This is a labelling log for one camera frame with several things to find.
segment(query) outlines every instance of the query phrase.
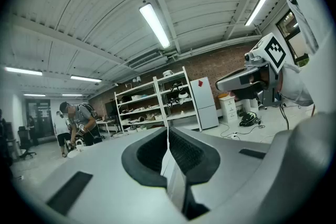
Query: tube light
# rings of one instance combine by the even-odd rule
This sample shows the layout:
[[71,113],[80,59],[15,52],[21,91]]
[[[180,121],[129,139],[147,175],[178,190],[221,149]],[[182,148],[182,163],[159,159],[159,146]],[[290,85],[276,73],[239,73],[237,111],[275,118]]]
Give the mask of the tube light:
[[24,96],[46,96],[45,94],[31,94],[31,93],[25,93]]
[[156,35],[157,39],[161,43],[162,47],[168,48],[170,46],[169,40],[167,35],[165,34],[162,25],[150,3],[139,8],[142,16],[145,18],[149,26],[152,28],[154,34]]
[[22,73],[22,74],[31,74],[31,75],[42,76],[42,72],[40,72],[40,71],[31,71],[31,70],[18,69],[18,68],[12,68],[12,67],[5,67],[5,70],[9,71],[9,72],[15,72],[15,73]]
[[257,6],[254,8],[252,14],[247,19],[247,22],[245,23],[245,26],[249,26],[252,23],[252,21],[254,20],[254,18],[257,16],[257,14],[261,10],[262,6],[264,5],[265,1],[266,0],[259,0],[258,1]]
[[91,78],[85,78],[85,77],[79,77],[79,76],[71,76],[70,78],[76,79],[76,80],[91,81],[91,82],[101,82],[101,79],[91,79]]
[[62,94],[62,96],[82,96],[83,94]]

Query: window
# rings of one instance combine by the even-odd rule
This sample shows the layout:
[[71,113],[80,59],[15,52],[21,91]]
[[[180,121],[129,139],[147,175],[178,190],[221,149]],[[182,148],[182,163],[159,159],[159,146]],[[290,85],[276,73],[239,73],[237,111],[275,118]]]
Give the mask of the window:
[[295,64],[300,67],[306,65],[309,57],[305,39],[291,10],[277,23],[277,27],[286,41]]

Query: black cap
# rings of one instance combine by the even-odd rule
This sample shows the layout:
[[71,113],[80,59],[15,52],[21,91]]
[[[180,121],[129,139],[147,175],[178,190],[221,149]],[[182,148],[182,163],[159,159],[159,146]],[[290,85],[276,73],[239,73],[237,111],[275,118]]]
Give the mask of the black cap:
[[69,103],[67,102],[63,102],[62,104],[59,105],[59,111],[62,112],[63,114],[64,113],[68,113],[68,111],[66,111],[66,108],[67,108],[67,105]]

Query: black shorts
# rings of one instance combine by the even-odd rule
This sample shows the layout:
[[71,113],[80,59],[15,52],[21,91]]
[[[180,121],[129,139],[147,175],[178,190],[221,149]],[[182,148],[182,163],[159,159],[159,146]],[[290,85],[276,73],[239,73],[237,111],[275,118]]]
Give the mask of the black shorts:
[[71,140],[71,135],[69,133],[62,133],[57,135],[57,141],[59,146],[64,146],[64,140]]
[[98,126],[96,125],[90,132],[87,132],[83,135],[85,146],[92,146],[93,144],[97,144],[102,142],[100,137]]

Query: brick wall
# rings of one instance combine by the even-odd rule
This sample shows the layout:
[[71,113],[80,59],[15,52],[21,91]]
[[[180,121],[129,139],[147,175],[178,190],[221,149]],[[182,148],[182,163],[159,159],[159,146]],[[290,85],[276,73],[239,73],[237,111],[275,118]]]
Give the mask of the brick wall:
[[[244,54],[249,52],[257,42],[249,42],[240,46],[231,46],[228,48],[221,48],[207,52],[205,54],[196,55],[194,57],[187,58],[185,60],[177,61],[163,68],[148,72],[141,76],[141,83],[147,83],[153,80],[153,77],[163,77],[162,72],[165,70],[172,70],[173,72],[179,72],[184,66],[189,77],[189,81],[208,77],[212,94],[215,100],[216,108],[219,109],[219,100],[217,96],[221,93],[216,89],[216,81],[224,75],[241,68],[244,66]],[[127,89],[125,83],[108,90],[96,97],[89,100],[89,103],[93,106],[96,112],[100,115],[106,115],[105,103],[114,99],[114,92],[119,93]]]

